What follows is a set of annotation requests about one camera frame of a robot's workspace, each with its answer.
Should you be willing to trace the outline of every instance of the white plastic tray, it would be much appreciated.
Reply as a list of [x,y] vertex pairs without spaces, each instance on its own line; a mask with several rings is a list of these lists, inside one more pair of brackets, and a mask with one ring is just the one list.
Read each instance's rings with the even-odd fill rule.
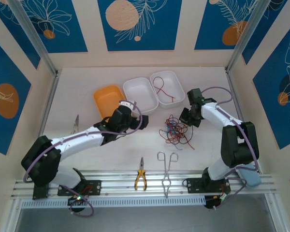
[[[168,109],[180,105],[186,97],[185,92],[182,86],[180,85],[176,74],[172,71],[162,71],[152,74],[150,76],[150,83],[159,101],[159,106],[163,109]],[[173,102],[172,97],[166,95],[161,90],[159,91],[159,88],[161,87],[165,93],[174,97]]]
[[135,101],[142,114],[150,115],[154,113],[159,105],[149,80],[144,77],[126,81],[123,89],[127,100]]

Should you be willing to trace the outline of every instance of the orange plastic tray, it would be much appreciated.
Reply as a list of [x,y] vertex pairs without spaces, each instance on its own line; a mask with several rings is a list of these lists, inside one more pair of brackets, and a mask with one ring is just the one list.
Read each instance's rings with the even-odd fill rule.
[[93,99],[103,119],[112,116],[119,106],[119,101],[126,98],[117,85],[110,85],[96,90],[93,93]]

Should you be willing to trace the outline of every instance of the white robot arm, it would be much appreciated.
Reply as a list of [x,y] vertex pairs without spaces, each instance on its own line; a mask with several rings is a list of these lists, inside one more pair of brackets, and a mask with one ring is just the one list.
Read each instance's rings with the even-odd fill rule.
[[[188,99],[191,109],[184,108],[180,116],[181,122],[199,127],[201,120],[207,119],[222,133],[221,158],[207,170],[212,181],[225,178],[236,166],[255,161],[250,145],[256,159],[259,158],[256,131],[251,122],[242,122],[232,117],[214,99],[205,99],[199,88],[189,91]],[[244,137],[238,126],[244,131],[247,141],[239,142]]]
[[81,192],[86,187],[83,175],[77,169],[66,168],[60,163],[82,150],[114,141],[118,135],[144,129],[148,125],[148,116],[142,115],[138,121],[131,115],[133,106],[134,103],[122,101],[111,117],[67,137],[52,140],[45,135],[39,137],[21,162],[27,171],[24,182],[28,182],[27,177],[30,176],[38,187],[55,183]]

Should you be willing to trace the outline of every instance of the pliers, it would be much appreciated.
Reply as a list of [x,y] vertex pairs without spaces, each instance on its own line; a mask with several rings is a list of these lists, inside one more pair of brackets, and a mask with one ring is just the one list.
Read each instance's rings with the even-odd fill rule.
[[146,190],[146,188],[147,188],[147,181],[146,181],[146,177],[145,177],[143,157],[141,158],[140,169],[137,171],[137,173],[138,173],[138,175],[137,175],[136,180],[135,180],[135,183],[134,183],[134,189],[137,190],[137,183],[139,182],[139,179],[140,179],[140,177],[142,175],[143,181],[144,181],[144,190]]

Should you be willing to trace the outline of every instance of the scissors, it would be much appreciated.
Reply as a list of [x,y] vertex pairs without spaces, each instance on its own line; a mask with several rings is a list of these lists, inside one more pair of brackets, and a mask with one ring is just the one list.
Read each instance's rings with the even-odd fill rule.
[[71,132],[71,134],[75,134],[78,133],[78,115],[76,116],[74,125],[73,125],[73,131]]
[[[164,191],[164,195],[166,196],[166,198],[168,198],[168,195],[169,195],[169,189],[170,189],[170,186],[171,186],[171,179],[170,179],[170,175],[169,175],[169,170],[170,170],[170,166],[171,166],[171,162],[177,162],[178,161],[178,154],[173,152],[171,155],[170,155],[170,160],[169,160],[169,167],[168,169],[166,169],[166,158],[165,158],[165,153],[160,151],[157,153],[157,159],[158,160],[161,160],[161,161],[164,161],[164,170],[165,170],[165,173],[164,173],[164,178],[162,179],[162,187],[163,187],[163,191]],[[169,185],[167,187],[167,189],[165,189],[165,185],[164,185],[164,182],[165,181],[169,181]]]
[[136,177],[135,183],[134,183],[134,189],[137,190],[137,183],[139,182],[140,177],[143,177],[143,181],[144,181],[144,191],[147,188],[147,181],[146,181],[146,177],[145,177],[145,170],[144,170],[144,160],[143,157],[141,158],[141,162],[140,162],[140,169],[137,171],[138,175]]

